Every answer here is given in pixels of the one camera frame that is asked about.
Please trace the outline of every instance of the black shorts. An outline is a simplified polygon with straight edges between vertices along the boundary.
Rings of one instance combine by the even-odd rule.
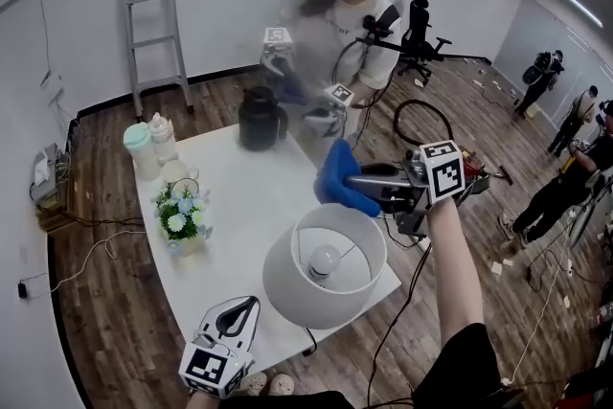
[[[453,407],[486,408],[488,400],[500,392],[496,354],[486,327],[471,324],[447,341],[413,393],[413,401],[417,408],[444,407],[443,404],[449,403]],[[339,392],[290,397],[228,398],[221,402],[219,409],[353,409]]]

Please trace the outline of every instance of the white lampshade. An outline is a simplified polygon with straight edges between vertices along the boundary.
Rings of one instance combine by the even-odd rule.
[[[264,290],[288,321],[331,329],[360,313],[386,261],[385,238],[374,220],[342,205],[322,205],[270,248]]]

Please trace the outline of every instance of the white cable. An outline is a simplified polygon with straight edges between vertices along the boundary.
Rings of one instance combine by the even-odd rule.
[[[543,319],[543,316],[545,315],[545,308],[547,308],[547,305],[549,304],[549,299],[551,298],[552,291],[554,291],[554,286],[556,285],[557,274],[559,273],[562,262],[564,261],[564,255],[567,253],[566,242],[568,241],[569,237],[570,237],[570,233],[567,233],[566,239],[564,240],[564,244],[562,245],[561,259],[559,263],[557,264],[557,270],[556,270],[556,274],[554,275],[554,280],[552,281],[552,285],[549,287],[549,292],[547,293],[547,300],[545,300],[545,305],[543,306],[543,309],[540,311],[540,316],[536,320],[534,331],[532,335],[528,338],[528,342],[526,343],[526,348],[524,348],[524,351],[521,353],[521,356],[519,357],[519,361],[517,362],[517,365],[515,365],[515,370],[513,370],[513,376],[511,377],[511,380],[509,380],[508,378],[503,378],[502,379],[503,385],[509,386],[513,384],[513,382],[515,381],[515,375],[517,374],[517,370],[519,370],[519,365],[521,365],[521,362],[523,361],[524,356],[526,355],[526,352],[528,352],[528,347],[530,346],[530,342],[533,340],[533,337],[536,335],[536,331],[538,330],[538,325],[540,324],[540,321]]]
[[[112,235],[111,237],[107,238],[107,239],[102,239],[99,240],[98,242],[96,242],[94,245],[92,245],[92,248],[89,250],[89,252],[87,253],[87,256],[85,257],[85,261],[83,262],[83,267],[80,269],[80,271],[76,274],[74,274],[73,276],[71,276],[70,278],[64,278],[63,280],[61,280],[56,287],[53,290],[49,290],[48,292],[45,293],[53,293],[54,291],[56,291],[61,284],[66,283],[66,282],[70,282],[71,280],[74,280],[79,274],[81,274],[84,270],[85,270],[85,266],[87,265],[87,261],[89,260],[89,257],[92,255],[92,253],[94,252],[94,249],[96,249],[96,247],[98,247],[98,245],[102,244],[104,242],[104,249],[106,250],[106,254],[108,254],[109,258],[113,261],[115,261],[117,259],[117,255],[115,254],[115,250],[113,249],[112,245],[111,245],[111,240],[114,239],[117,236],[120,236],[121,234],[146,234],[147,232],[135,232],[135,231],[131,231],[131,230],[123,230],[121,232],[118,232],[117,234]]]

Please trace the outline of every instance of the chair backrest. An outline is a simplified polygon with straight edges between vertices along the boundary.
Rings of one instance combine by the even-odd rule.
[[[412,0],[409,8],[409,29],[402,37],[404,48],[417,48],[425,41],[425,31],[428,27],[430,14],[426,10],[427,0]]]

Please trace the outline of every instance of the shoe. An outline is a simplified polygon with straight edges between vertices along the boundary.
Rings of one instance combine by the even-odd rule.
[[[269,396],[291,396],[294,393],[294,380],[285,374],[275,375],[270,382]]]
[[[268,377],[263,372],[257,372],[256,374],[246,376],[243,380],[240,381],[240,385],[237,388],[237,392],[240,394],[245,394],[252,398],[256,398],[260,395],[260,392],[266,386],[267,381]]]
[[[509,217],[507,216],[505,212],[501,213],[498,216],[498,225],[500,225],[500,228],[505,233],[505,236],[507,236],[507,239],[513,240],[513,238],[515,237],[515,232],[511,228],[513,225],[513,222],[511,219],[509,219]]]
[[[522,230],[519,233],[519,241],[521,243],[521,248],[522,249],[527,249],[528,245],[530,244],[530,241],[528,240],[528,230]]]

